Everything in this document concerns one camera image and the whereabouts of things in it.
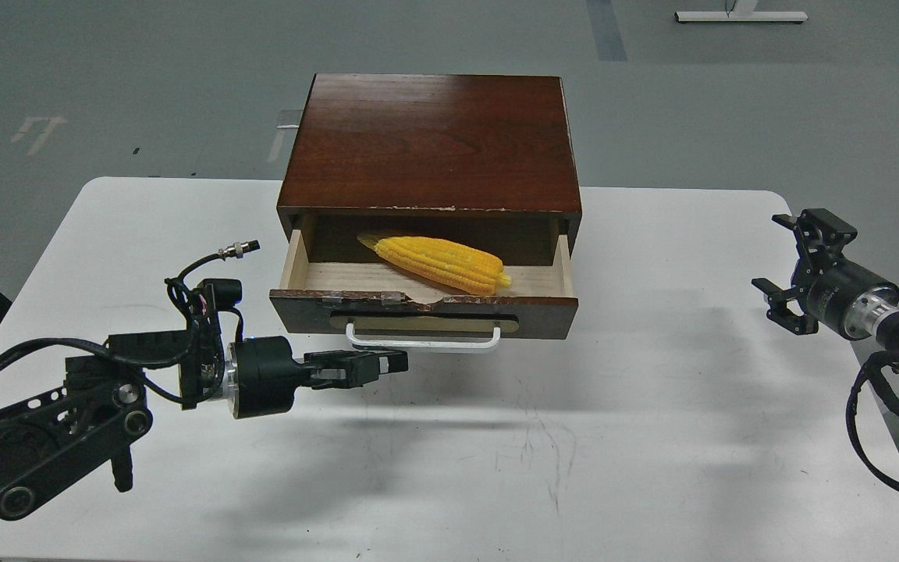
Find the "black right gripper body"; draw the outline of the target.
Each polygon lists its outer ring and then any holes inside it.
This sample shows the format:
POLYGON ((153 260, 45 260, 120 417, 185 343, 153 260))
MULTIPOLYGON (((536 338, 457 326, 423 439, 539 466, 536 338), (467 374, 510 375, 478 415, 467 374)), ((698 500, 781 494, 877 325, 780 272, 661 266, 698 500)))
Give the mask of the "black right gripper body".
POLYGON ((876 334, 880 321, 898 310, 898 286, 846 258, 827 269, 800 259, 791 283, 804 313, 850 341, 876 334))

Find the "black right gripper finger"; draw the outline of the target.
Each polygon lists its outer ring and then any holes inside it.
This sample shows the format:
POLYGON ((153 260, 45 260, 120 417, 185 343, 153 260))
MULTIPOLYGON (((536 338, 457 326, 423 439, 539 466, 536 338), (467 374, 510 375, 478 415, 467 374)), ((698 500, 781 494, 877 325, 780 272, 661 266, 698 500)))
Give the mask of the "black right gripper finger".
POLYGON ((806 286, 794 285, 784 290, 767 278, 754 278, 752 285, 759 289, 765 298, 768 305, 765 313, 767 319, 794 335, 805 336, 818 332, 817 318, 809 314, 798 315, 789 308, 792 301, 797 303, 805 301, 806 286))
POLYGON ((794 234, 798 266, 836 266, 844 259, 844 247, 858 236, 856 228, 824 208, 776 214, 772 221, 794 234))

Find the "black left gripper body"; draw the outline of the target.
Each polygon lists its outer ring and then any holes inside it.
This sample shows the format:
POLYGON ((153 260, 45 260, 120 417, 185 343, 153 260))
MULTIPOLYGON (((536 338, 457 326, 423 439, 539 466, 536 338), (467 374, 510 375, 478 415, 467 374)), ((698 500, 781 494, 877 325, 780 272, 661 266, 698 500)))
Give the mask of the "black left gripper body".
POLYGON ((313 367, 293 359, 287 338, 249 338, 229 345, 222 395, 235 419, 286 413, 292 409, 296 388, 313 373, 313 367))

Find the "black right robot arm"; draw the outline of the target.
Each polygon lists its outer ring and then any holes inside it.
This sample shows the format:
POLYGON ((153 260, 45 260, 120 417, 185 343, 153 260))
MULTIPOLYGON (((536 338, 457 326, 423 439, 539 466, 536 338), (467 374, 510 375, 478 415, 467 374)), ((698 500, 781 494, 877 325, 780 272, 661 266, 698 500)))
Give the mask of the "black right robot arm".
POLYGON ((752 280, 763 292, 766 317, 799 336, 816 333, 821 325, 849 341, 873 338, 879 345, 860 367, 847 398, 845 424, 853 451, 883 484, 899 493, 899 481, 868 458, 856 417, 860 392, 871 386, 886 409, 899 417, 899 397, 887 373, 899 375, 899 288, 891 281, 844 256, 857 230, 824 208, 798 215, 776 214, 774 223, 795 238, 797 263, 788 288, 765 278, 752 280))

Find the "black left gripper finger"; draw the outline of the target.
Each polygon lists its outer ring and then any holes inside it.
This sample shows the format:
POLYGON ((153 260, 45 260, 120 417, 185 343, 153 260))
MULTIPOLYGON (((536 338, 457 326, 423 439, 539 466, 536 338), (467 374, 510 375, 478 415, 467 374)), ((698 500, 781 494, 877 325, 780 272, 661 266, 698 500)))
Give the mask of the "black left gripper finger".
POLYGON ((409 370, 409 357, 402 350, 332 350, 307 353, 303 359, 320 375, 384 375, 409 370))
POLYGON ((381 370, 374 367, 324 368, 315 371, 307 381, 311 389, 353 389, 379 380, 381 370))

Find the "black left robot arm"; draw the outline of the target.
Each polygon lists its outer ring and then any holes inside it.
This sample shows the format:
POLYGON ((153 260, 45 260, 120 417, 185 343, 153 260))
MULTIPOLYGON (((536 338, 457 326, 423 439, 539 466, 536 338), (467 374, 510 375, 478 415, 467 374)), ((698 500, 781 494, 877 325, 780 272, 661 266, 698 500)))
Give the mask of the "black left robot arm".
POLYGON ((402 350, 332 350, 293 358, 282 336, 222 344, 220 316, 236 314, 243 287, 236 279, 186 277, 215 260, 257 251, 239 242, 197 259, 165 279, 182 314, 182 330, 111 335, 103 344, 74 338, 28 340, 0 354, 0 373, 33 352, 54 346, 79 350, 66 359, 63 384, 0 409, 0 518, 15 521, 110 463, 114 484, 133 486, 131 446, 149 432, 147 392, 190 410, 229 400, 236 419, 289 412, 297 389, 352 389, 409 367, 402 350))

